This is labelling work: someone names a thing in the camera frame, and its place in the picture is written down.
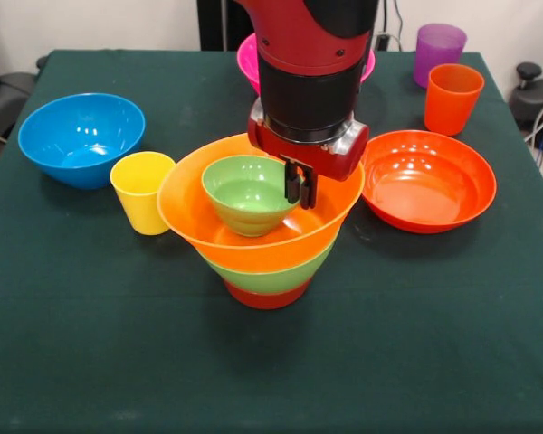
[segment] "plastic bowl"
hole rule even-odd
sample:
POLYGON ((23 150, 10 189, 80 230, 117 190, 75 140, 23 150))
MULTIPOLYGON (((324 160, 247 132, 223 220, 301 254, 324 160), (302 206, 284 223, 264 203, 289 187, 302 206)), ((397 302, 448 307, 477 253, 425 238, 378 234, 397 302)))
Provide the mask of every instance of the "plastic bowl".
POLYGON ((361 165, 344 182, 319 176, 314 209, 297 207, 274 231, 246 238, 217 217, 201 184, 208 165, 233 155, 265 154, 250 144, 246 134, 203 146, 178 162, 161 185, 157 200, 163 220, 174 232, 210 262, 234 271, 282 271, 315 258, 334 241, 364 185, 361 165))
MULTIPOLYGON (((247 77, 247 80, 259 95, 260 70, 258 69, 257 41, 255 40, 255 33, 252 33, 245 38, 239 46, 239 49, 237 50, 237 64, 239 65, 239 69, 243 72, 243 75, 247 77)), ((368 53, 367 65, 360 82, 363 83, 368 78, 375 66, 376 56, 374 55, 374 51, 370 50, 368 53)))
POLYGON ((256 309, 279 309, 300 298, 314 274, 328 257, 334 241, 316 258, 275 273, 242 273, 207 261, 224 280, 229 293, 240 303, 256 309))
POLYGON ((485 159, 454 138, 395 131, 370 140, 362 196, 385 222, 437 233, 475 219, 491 205, 497 181, 485 159))
POLYGON ((236 288, 254 294, 278 294, 290 291, 311 280, 319 267, 324 263, 324 260, 328 257, 334 246, 334 242, 335 240, 330 242, 315 258, 306 260, 290 269, 283 269, 272 273, 245 273, 235 271, 233 269, 220 267, 207 258, 204 259, 224 281, 231 283, 236 288))
POLYGON ((52 178, 81 189, 110 184, 110 170, 138 149, 143 112, 116 95, 84 93, 56 99, 22 124, 23 154, 52 178))
POLYGON ((285 165, 265 156, 228 156, 210 164, 202 182, 219 218, 244 237, 277 228, 297 203, 283 193, 285 165))

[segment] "plastic cup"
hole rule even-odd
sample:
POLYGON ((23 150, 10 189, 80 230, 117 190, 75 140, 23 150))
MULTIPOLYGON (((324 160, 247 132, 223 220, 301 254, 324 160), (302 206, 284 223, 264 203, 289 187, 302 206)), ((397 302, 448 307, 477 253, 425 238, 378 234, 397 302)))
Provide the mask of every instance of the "plastic cup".
POLYGON ((439 65, 430 72, 424 124, 435 132, 455 136, 464 130, 485 80, 468 66, 439 65))
POLYGON ((427 24, 418 29, 414 57, 414 81, 428 86, 432 68, 443 63, 458 63, 467 43, 467 34, 449 24, 427 24))
POLYGON ((157 208, 157 193, 174 166, 169 156, 145 151, 125 156, 110 171, 110 182, 138 233, 158 235, 167 231, 157 208))

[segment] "cup rim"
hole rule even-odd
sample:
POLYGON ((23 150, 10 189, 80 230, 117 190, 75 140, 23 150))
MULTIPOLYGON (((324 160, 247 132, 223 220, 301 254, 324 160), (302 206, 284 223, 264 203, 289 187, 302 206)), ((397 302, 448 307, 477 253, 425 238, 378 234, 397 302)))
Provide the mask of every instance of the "cup rim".
POLYGON ((289 212, 291 210, 293 210, 294 208, 296 208, 298 206, 298 204, 300 203, 300 200, 298 200, 296 203, 289 203, 287 204, 287 206, 284 206, 284 207, 281 207, 280 209, 278 210, 272 210, 272 211, 252 211, 252 210, 242 210, 240 208, 237 208, 235 206, 232 206, 230 205, 229 203, 225 203, 223 201, 220 201, 217 197, 215 197, 213 194, 211 194, 211 192, 206 188, 205 186, 205 174, 206 172, 211 168, 213 167, 214 165, 218 164, 218 163, 221 163, 222 161, 225 161, 225 160, 230 160, 230 159, 236 159, 238 157, 249 157, 251 159, 258 159, 258 160, 266 160, 266 161, 272 161, 273 163, 275 164, 278 164, 278 165, 283 165, 281 161, 275 159, 275 158, 269 158, 268 156, 254 156, 254 155, 249 155, 249 154, 237 154, 235 156, 225 156, 224 158, 219 158, 218 160, 215 160, 213 161, 212 163, 210 163, 203 171, 203 173, 201 173, 201 185, 203 186, 203 189, 205 191, 205 193, 207 194, 207 196, 209 196, 209 198, 224 206, 225 208, 228 208, 230 210, 234 210, 234 211, 241 211, 241 212, 245 212, 246 214, 251 214, 251 215, 264 215, 264 214, 271 214, 271 213, 276 213, 276 212, 289 212))
POLYGON ((441 30, 441 28, 442 28, 442 31, 450 30, 451 32, 458 33, 458 36, 459 36, 459 39, 460 39, 459 45, 465 45, 469 40, 469 36, 467 35, 467 33, 461 27, 457 27, 456 25, 448 24, 448 23, 428 23, 428 24, 425 24, 425 25, 421 26, 418 29, 418 32, 416 33, 416 39, 418 40, 418 39, 426 37, 427 36, 426 32, 427 31, 430 32, 434 28, 436 28, 437 30, 441 30))
POLYGON ((429 73, 428 73, 428 87, 429 88, 430 88, 431 84, 436 86, 437 88, 443 90, 443 92, 450 93, 452 95, 474 95, 475 93, 478 93, 480 90, 482 90, 484 88, 484 86, 485 86, 485 78, 482 76, 482 74, 480 72, 478 72, 477 70, 475 70, 471 66, 463 65, 461 63, 443 63, 443 64, 440 64, 440 65, 436 65, 434 68, 432 68, 429 71, 429 73), (468 90, 466 92, 458 92, 458 91, 455 91, 455 90, 448 90, 448 89, 444 88, 443 86, 439 85, 438 83, 436 83, 433 80, 433 74, 436 71, 438 71, 438 70, 440 70, 442 68, 446 68, 446 67, 451 67, 451 68, 457 67, 457 68, 459 68, 461 70, 471 72, 477 78, 481 79, 481 84, 477 88, 475 88, 474 90, 468 90))
POLYGON ((154 194, 157 194, 159 189, 161 188, 161 185, 163 184, 163 181, 165 181, 165 178, 167 177, 167 175, 169 175, 169 173, 173 170, 173 167, 175 167, 175 160, 173 158, 171 158, 170 156, 168 156, 167 154, 163 154, 162 152, 157 152, 157 151, 140 151, 140 152, 133 152, 131 154, 128 154, 127 156, 123 156, 117 163, 115 163, 112 167, 112 169, 110 169, 110 175, 109 175, 109 178, 110 178, 110 183, 112 184, 113 188, 115 190, 117 190, 118 192, 120 193, 123 193, 123 194, 127 194, 129 196, 134 196, 134 197, 145 197, 145 196, 152 196, 154 194), (163 175, 163 178, 157 183, 157 189, 156 191, 154 192, 150 192, 150 193, 132 193, 128 190, 125 190, 124 188, 121 188, 119 186, 117 186, 117 183, 115 182, 115 180, 113 179, 113 174, 115 173, 115 169, 117 169, 117 167, 121 164, 121 163, 124 163, 126 160, 129 160, 129 159, 132 159, 132 158, 136 158, 138 156, 143 156, 143 155, 147 155, 147 156, 161 156, 162 158, 165 158, 167 159, 170 163, 172 163, 171 167, 169 168, 169 170, 163 175))

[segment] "red bowl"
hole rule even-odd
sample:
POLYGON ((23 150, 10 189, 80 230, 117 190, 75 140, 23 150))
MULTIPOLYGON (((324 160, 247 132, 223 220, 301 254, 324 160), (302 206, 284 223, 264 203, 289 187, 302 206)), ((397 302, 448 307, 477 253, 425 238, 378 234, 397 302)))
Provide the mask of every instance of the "red bowl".
POLYGON ((233 298, 246 306, 260 310, 280 309, 290 305, 298 298, 303 296, 310 282, 311 279, 294 289, 290 289, 289 291, 281 292, 279 294, 256 294, 254 292, 249 292, 238 288, 224 280, 224 284, 233 298))
POLYGON ((404 231, 448 231, 485 212, 495 174, 471 147, 429 131, 395 131, 370 140, 362 158, 362 197, 385 222, 404 231))

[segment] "bowl rim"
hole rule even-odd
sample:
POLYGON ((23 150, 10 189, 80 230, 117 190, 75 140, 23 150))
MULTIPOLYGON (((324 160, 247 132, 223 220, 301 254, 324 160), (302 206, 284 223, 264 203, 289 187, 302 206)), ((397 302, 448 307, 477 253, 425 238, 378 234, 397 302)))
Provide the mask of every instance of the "bowl rim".
MULTIPOLYGON (((494 171, 492 170, 492 167, 491 165, 489 164, 489 162, 485 159, 484 156, 482 156, 476 149, 474 149, 472 146, 469 146, 467 145, 466 143, 462 142, 461 140, 458 140, 454 137, 450 137, 450 136, 445 136, 444 134, 440 134, 440 133, 434 133, 433 131, 426 131, 426 130, 422 130, 422 129, 399 129, 397 131, 389 131, 387 133, 384 133, 384 134, 381 134, 379 136, 375 136, 375 137, 372 137, 370 140, 368 140, 367 144, 366 144, 366 147, 368 149, 368 147, 371 145, 371 143, 379 138, 382 138, 382 137, 389 137, 389 136, 396 136, 398 134, 405 134, 405 133, 416 133, 420 136, 433 136, 433 137, 440 137, 442 139, 448 139, 450 141, 452 141, 455 145, 457 146, 461 146, 461 147, 465 147, 467 149, 469 149, 478 159, 478 161, 481 162, 481 164, 488 170, 488 173, 490 174, 491 176, 491 185, 490 185, 490 189, 491 189, 491 197, 489 198, 489 200, 477 211, 477 212, 474 212, 472 213, 471 215, 469 215, 468 217, 466 218, 462 218, 462 219, 459 219, 459 220, 455 220, 453 222, 446 222, 446 223, 427 223, 427 222, 413 222, 411 220, 407 220, 407 219, 403 219, 402 217, 398 217, 397 215, 394 215, 394 214, 391 214, 390 212, 387 212, 387 211, 384 211, 381 207, 379 207, 378 205, 376 205, 369 197, 368 195, 366 194, 366 183, 364 185, 364 188, 362 189, 362 197, 364 198, 365 201, 368 202, 368 204, 370 206, 373 206, 375 207, 377 210, 379 210, 380 212, 383 212, 384 214, 386 215, 389 215, 391 217, 394 217, 395 219, 401 221, 401 222, 406 222, 406 223, 410 223, 410 224, 413 224, 415 226, 419 226, 419 227, 422 227, 422 228, 445 228, 445 227, 456 227, 456 226, 459 226, 459 225, 463 225, 467 222, 471 222, 472 220, 476 219, 477 217, 479 217, 480 215, 482 215, 485 211, 487 211, 489 209, 489 207, 492 205, 492 203, 494 202, 495 200, 495 197, 497 196, 497 190, 498 190, 498 183, 497 183, 497 177, 495 176, 495 173, 494 171)), ((362 167, 364 168, 365 172, 367 171, 367 168, 366 168, 366 164, 365 164, 365 159, 362 158, 361 160, 362 162, 362 167)))
POLYGON ((222 267, 221 265, 219 265, 219 264, 213 262, 212 260, 208 259, 200 251, 198 251, 197 253, 199 253, 199 255, 205 260, 205 262, 207 262, 207 265, 210 265, 210 266, 215 265, 217 268, 222 269, 224 271, 229 271, 230 273, 236 273, 236 274, 241 274, 242 276, 254 276, 254 277, 255 276, 270 276, 270 275, 274 275, 274 274, 287 273, 288 271, 294 271, 295 269, 298 269, 300 267, 304 267, 304 266, 310 264, 311 262, 313 262, 314 260, 318 259, 324 253, 326 253, 326 250, 332 249, 334 247, 334 245, 336 244, 336 240, 338 239, 339 232, 340 232, 340 229, 338 229, 338 231, 336 232, 336 236, 328 244, 326 244, 326 247, 324 247, 324 249, 322 249, 316 256, 302 262, 301 264, 294 265, 293 267, 289 267, 288 269, 279 269, 277 271, 271 271, 271 272, 250 273, 250 272, 245 272, 245 271, 238 271, 236 269, 229 269, 227 267, 222 267))
MULTIPOLYGON (((235 59, 237 61, 237 66, 239 69, 243 72, 245 77, 247 77, 249 80, 253 80, 259 84, 259 79, 252 75, 249 71, 247 71, 241 62, 241 58, 243 57, 243 52, 247 50, 247 46, 250 42, 252 42, 256 38, 255 32, 251 33, 249 36, 247 36, 242 43, 240 43, 239 48, 237 49, 237 53, 235 54, 235 59)), ((257 41, 255 42, 255 50, 257 51, 257 41)))
POLYGON ((60 97, 60 98, 57 98, 57 99, 53 99, 45 104, 42 104, 41 107, 37 108, 36 110, 34 110, 30 115, 28 115, 26 117, 26 119, 23 121, 22 125, 20 126, 20 128, 18 129, 18 135, 17 135, 17 139, 18 139, 18 147, 20 148, 20 150, 22 151, 22 153, 26 156, 26 158, 28 158, 29 160, 31 160, 33 163, 37 164, 37 165, 41 165, 43 167, 49 167, 51 169, 57 169, 57 170, 76 170, 76 169, 86 169, 86 168, 90 168, 90 167, 97 167, 99 165, 104 165, 104 164, 107 164, 108 162, 110 161, 113 161, 117 158, 121 158, 122 156, 124 156, 125 154, 127 154, 128 152, 130 152, 136 145, 137 143, 140 142, 140 140, 143 138, 143 136, 145 135, 145 131, 147 129, 147 120, 145 118, 145 113, 143 113, 143 110, 137 105, 135 104, 133 101, 131 101, 130 99, 126 99, 125 97, 121 97, 120 95, 116 95, 116 94, 113 94, 113 93, 105 93, 105 92, 83 92, 83 93, 74 93, 74 94, 71 94, 71 95, 66 95, 64 97, 60 97), (127 146, 120 154, 118 154, 117 156, 112 156, 112 157, 107 157, 107 158, 103 158, 101 159, 99 162, 95 163, 95 164, 91 164, 91 165, 75 165, 73 167, 63 167, 63 166, 60 166, 60 165, 50 165, 50 164, 47 164, 47 163, 43 163, 42 161, 34 158, 33 156, 31 156, 30 154, 28 154, 28 151, 24 149, 24 146, 23 146, 23 142, 22 142, 22 134, 24 132, 24 130, 26 128, 28 128, 28 124, 30 123, 31 119, 35 118, 36 116, 38 116, 43 110, 45 110, 47 107, 50 107, 52 105, 55 105, 55 104, 59 104, 63 101, 65 101, 66 99, 77 99, 77 98, 84 98, 84 97, 92 97, 92 96, 95 96, 95 97, 104 97, 104 98, 109 98, 109 99, 118 99, 118 100, 121 100, 123 102, 126 102, 127 104, 129 104, 132 108, 135 109, 135 111, 140 115, 142 121, 143 121, 143 126, 141 128, 141 131, 140 133, 138 134, 138 137, 137 139, 133 140, 132 143, 129 144, 129 146, 127 146))
POLYGON ((235 206, 232 206, 230 205, 229 203, 225 203, 223 201, 220 201, 218 198, 216 198, 213 194, 211 194, 211 192, 209 191, 209 189, 206 187, 205 185, 205 175, 207 173, 207 171, 209 169, 211 169, 212 167, 214 167, 215 165, 218 165, 218 164, 221 164, 223 161, 225 160, 234 160, 234 159, 237 159, 237 158, 251 158, 251 159, 258 159, 258 160, 265 160, 265 161, 271 161, 273 162, 274 164, 276 165, 280 165, 282 167, 282 170, 283 167, 285 166, 285 164, 283 164, 281 161, 277 160, 276 158, 271 158, 269 156, 255 156, 255 155, 249 155, 249 154, 237 154, 235 156, 225 156, 223 158, 219 158, 215 161, 213 161, 212 163, 210 163, 205 169, 204 171, 201 173, 201 185, 203 186, 203 189, 205 191, 205 194, 207 194, 209 196, 209 198, 222 205, 223 207, 225 208, 228 208, 230 210, 234 210, 234 211, 240 211, 240 212, 245 212, 246 214, 250 214, 250 215, 265 215, 265 214, 272 214, 272 213, 276 213, 276 212, 290 212, 292 211, 293 209, 295 209, 298 204, 300 203, 300 200, 298 200, 296 203, 289 203, 286 201, 287 205, 286 206, 283 206, 281 207, 280 209, 278 210, 272 210, 272 211, 251 211, 251 210, 242 210, 240 208, 237 208, 235 206))
MULTIPOLYGON (((222 141, 225 141, 225 140, 228 140, 232 137, 237 137, 237 138, 244 138, 248 143, 249 143, 249 139, 247 137, 247 133, 240 133, 240 134, 236 134, 234 136, 228 136, 228 137, 223 137, 223 138, 220 138, 218 140, 215 140, 211 143, 208 143, 206 145, 203 145, 199 148, 197 148, 195 151, 191 152, 190 154, 187 154, 185 157, 183 157, 181 160, 179 160, 179 164, 181 165, 183 163, 183 161, 190 157, 192 154, 194 154, 195 152, 198 152, 200 150, 205 150, 208 146, 217 146, 219 145, 222 141)), ((362 162, 360 161, 357 165, 357 168, 354 169, 354 172, 356 172, 357 170, 360 171, 360 189, 358 190, 357 194, 356 194, 356 198, 354 199, 354 201, 352 201, 350 203, 349 206, 347 206, 346 208, 344 208, 341 212, 338 213, 338 215, 336 215, 333 219, 331 219, 329 222, 326 222, 324 223, 322 226, 320 226, 319 228, 313 230, 313 231, 310 231, 310 232, 307 232, 307 233, 303 233, 297 237, 294 237, 294 238, 290 238, 288 240, 284 240, 284 241, 276 241, 276 242, 268 242, 267 244, 259 244, 259 245, 255 245, 255 246, 235 246, 235 245, 224 245, 224 244, 216 244, 214 242, 210 242, 210 241, 203 241, 203 240, 199 240, 198 238, 196 237, 191 237, 179 230, 176 230, 173 225, 171 225, 171 223, 169 222, 169 220, 165 217, 165 214, 163 213, 163 207, 161 206, 161 198, 163 197, 163 191, 167 188, 167 180, 169 179, 169 177, 171 176, 171 174, 173 174, 173 171, 176 170, 176 166, 173 167, 173 169, 171 169, 171 172, 169 172, 169 174, 167 174, 165 176, 165 178, 163 179, 163 183, 161 184, 161 186, 159 187, 159 190, 158 190, 158 193, 157 193, 157 208, 159 210, 159 215, 161 216, 161 218, 163 219, 163 222, 165 222, 165 224, 169 227, 169 229, 171 231, 173 231, 174 233, 180 235, 181 237, 183 237, 185 240, 191 242, 192 244, 197 244, 197 245, 200 245, 200 246, 206 246, 206 247, 213 247, 213 248, 217 248, 217 249, 226 249, 226 250, 258 250, 258 249, 269 249, 270 247, 276 247, 276 246, 282 246, 284 244, 289 244, 289 243, 292 243, 292 242, 296 242, 296 241, 299 241, 299 240, 303 240, 305 238, 308 238, 308 237, 311 237, 313 235, 315 235, 316 233, 320 232, 320 231, 323 231, 324 229, 326 229, 327 227, 331 226, 332 224, 334 224, 335 222, 337 222, 338 220, 341 220, 342 218, 346 217, 346 215, 350 212, 350 210, 352 209, 352 207, 356 204, 356 202, 358 201, 358 199, 360 198, 360 196, 362 195, 362 191, 364 190, 364 184, 365 184, 365 181, 366 181, 366 174, 365 174, 365 171, 364 171, 364 165, 362 164, 362 162)))

